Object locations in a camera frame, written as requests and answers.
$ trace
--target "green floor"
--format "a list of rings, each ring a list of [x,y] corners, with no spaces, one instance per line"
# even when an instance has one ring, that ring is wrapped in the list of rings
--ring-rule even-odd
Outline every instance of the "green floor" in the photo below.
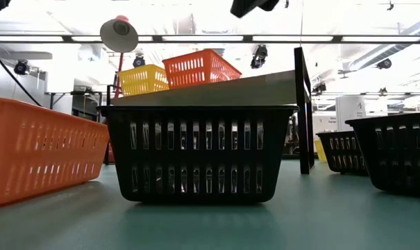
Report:
[[[115,168],[88,184],[0,208],[0,249],[420,249],[420,199],[317,163],[283,161],[262,206],[143,206]]]

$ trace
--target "ceiling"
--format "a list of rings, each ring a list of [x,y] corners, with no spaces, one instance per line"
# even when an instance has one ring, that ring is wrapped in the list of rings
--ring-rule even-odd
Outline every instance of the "ceiling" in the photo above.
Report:
[[[281,1],[272,12],[257,9],[237,19],[229,13],[231,1],[227,0],[12,0],[10,7],[0,12],[0,34],[96,35],[102,23],[116,15],[126,15],[137,32],[145,35],[414,35],[419,30],[420,0],[392,0],[392,3],[393,9],[387,10],[388,0],[289,0],[288,8]],[[51,52],[59,51],[60,46],[7,44],[2,49]],[[123,69],[132,68],[137,53],[144,54],[146,63],[162,66],[163,59],[211,48],[238,68],[243,77],[255,76],[293,69],[293,48],[298,46],[268,44],[267,63],[260,69],[251,69],[253,44],[140,44],[134,53],[126,55]],[[380,88],[389,92],[420,92],[420,45],[396,53],[386,52],[393,51],[393,46],[303,44],[313,83],[325,83],[327,92],[377,92]],[[352,70],[362,60],[372,63],[378,53],[389,55],[390,69],[376,69],[372,64],[347,73],[347,78],[338,74],[338,70]],[[110,84],[119,59],[110,53],[106,60],[109,61],[106,66],[82,62],[79,71],[83,80],[78,84],[92,85],[97,90]],[[35,63],[44,66],[44,62]],[[95,72],[101,72],[100,76],[93,76]],[[315,98],[315,103],[321,110],[326,109],[334,104],[334,98],[321,95]],[[378,109],[381,98],[368,99],[371,108]],[[391,108],[420,105],[420,97],[395,96],[383,101]]]

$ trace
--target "cable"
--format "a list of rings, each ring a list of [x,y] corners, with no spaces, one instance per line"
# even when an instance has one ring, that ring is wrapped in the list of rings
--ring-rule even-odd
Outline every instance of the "cable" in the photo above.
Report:
[[[23,92],[39,107],[41,107],[42,105],[34,99],[34,97],[31,96],[31,94],[29,94],[29,92],[23,87],[23,85],[15,78],[15,76],[10,72],[10,70],[8,69],[8,67],[4,64],[4,62],[0,59],[0,65],[4,68],[4,70],[6,70],[6,72],[9,74],[9,76],[16,82],[16,84],[18,84],[18,86],[23,90]]]

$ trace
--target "yellow object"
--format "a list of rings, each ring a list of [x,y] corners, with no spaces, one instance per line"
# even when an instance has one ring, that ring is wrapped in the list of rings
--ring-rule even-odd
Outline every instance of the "yellow object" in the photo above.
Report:
[[[327,157],[326,157],[326,153],[324,152],[324,148],[322,147],[321,140],[315,140],[314,145],[316,146],[316,151],[318,153],[319,160],[323,163],[326,163]]]
[[[165,70],[155,65],[119,72],[119,80],[125,97],[169,89]]]

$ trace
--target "ceiling camera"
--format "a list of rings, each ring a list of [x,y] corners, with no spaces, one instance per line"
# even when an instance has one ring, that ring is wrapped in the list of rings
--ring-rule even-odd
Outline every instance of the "ceiling camera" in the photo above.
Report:
[[[378,69],[389,69],[392,66],[390,59],[385,59],[384,61],[379,62],[376,67]]]
[[[31,67],[28,65],[27,60],[18,60],[18,63],[14,67],[14,72],[20,76],[29,75]]]
[[[259,69],[265,64],[265,58],[268,56],[268,51],[265,45],[259,45],[258,49],[251,60],[251,69]]]
[[[136,55],[134,62],[133,62],[133,66],[134,67],[140,67],[145,65],[145,59],[143,59],[143,55]]]

